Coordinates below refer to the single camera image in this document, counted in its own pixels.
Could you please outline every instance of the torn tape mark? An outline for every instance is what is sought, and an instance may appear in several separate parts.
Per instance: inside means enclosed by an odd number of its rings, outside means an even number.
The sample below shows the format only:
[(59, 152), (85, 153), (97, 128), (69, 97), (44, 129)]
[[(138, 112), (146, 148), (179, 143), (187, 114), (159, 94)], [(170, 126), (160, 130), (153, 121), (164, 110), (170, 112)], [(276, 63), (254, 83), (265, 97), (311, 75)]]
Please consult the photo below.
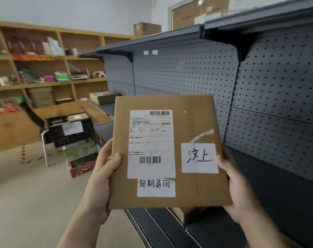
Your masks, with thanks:
[(210, 131), (201, 133), (199, 136), (196, 136), (195, 138), (193, 138), (189, 143), (194, 143), (195, 141), (197, 141), (200, 137), (204, 136), (204, 135), (210, 135), (214, 133), (214, 129), (211, 129)]

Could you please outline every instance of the wall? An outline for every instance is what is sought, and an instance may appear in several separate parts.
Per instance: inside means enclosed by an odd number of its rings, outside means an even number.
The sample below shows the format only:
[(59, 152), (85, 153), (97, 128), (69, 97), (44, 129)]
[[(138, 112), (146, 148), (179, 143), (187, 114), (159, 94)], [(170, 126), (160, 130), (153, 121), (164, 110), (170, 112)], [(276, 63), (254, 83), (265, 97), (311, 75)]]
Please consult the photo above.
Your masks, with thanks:
[[(152, 23), (162, 26), (162, 32), (168, 30), (168, 7), (184, 0), (152, 0)], [(229, 10), (242, 11), (262, 7), (286, 0), (230, 0)]]
[(151, 0), (0, 0), (0, 20), (133, 35)]

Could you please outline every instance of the beige floor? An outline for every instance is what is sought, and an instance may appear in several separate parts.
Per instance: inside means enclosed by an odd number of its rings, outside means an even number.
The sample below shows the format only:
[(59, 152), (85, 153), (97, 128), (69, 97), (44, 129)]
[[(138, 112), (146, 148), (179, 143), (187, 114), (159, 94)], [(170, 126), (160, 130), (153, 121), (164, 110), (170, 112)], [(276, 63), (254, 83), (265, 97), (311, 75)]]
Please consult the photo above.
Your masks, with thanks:
[[(46, 168), (40, 147), (0, 153), (0, 248), (54, 247), (84, 192), (91, 173), (72, 179), (57, 151)], [(101, 227), (97, 247), (144, 245), (125, 212), (116, 210)]]

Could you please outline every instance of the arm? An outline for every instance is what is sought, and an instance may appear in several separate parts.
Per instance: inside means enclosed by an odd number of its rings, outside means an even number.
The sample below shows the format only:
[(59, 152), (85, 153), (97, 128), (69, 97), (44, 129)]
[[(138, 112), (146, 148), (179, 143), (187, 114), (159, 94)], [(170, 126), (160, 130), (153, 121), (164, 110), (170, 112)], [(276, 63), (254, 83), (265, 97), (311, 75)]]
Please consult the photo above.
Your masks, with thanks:
[(107, 209), (108, 178), (121, 162), (121, 155), (118, 153), (107, 162), (112, 143), (110, 140), (101, 149), (83, 198), (56, 248), (96, 247), (100, 226), (105, 223), (110, 213)]
[(245, 233), (251, 248), (289, 248), (272, 219), (255, 198), (244, 175), (224, 148), (224, 158), (217, 156), (218, 166), (229, 176), (229, 189), (233, 205), (225, 206), (231, 218)]

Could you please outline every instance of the person's right hand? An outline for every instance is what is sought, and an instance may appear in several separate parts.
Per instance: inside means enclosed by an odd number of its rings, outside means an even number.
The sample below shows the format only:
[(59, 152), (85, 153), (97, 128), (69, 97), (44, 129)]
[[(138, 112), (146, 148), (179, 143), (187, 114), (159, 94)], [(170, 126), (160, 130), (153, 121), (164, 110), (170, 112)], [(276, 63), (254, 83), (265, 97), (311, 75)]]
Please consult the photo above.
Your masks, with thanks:
[(241, 224), (241, 222), (252, 213), (262, 210), (258, 200), (248, 184), (246, 178), (235, 165), (235, 160), (229, 151), (223, 147), (223, 157), (217, 155), (218, 166), (227, 172), (229, 176), (229, 189), (233, 202), (231, 206), (225, 206), (225, 210), (231, 218)]

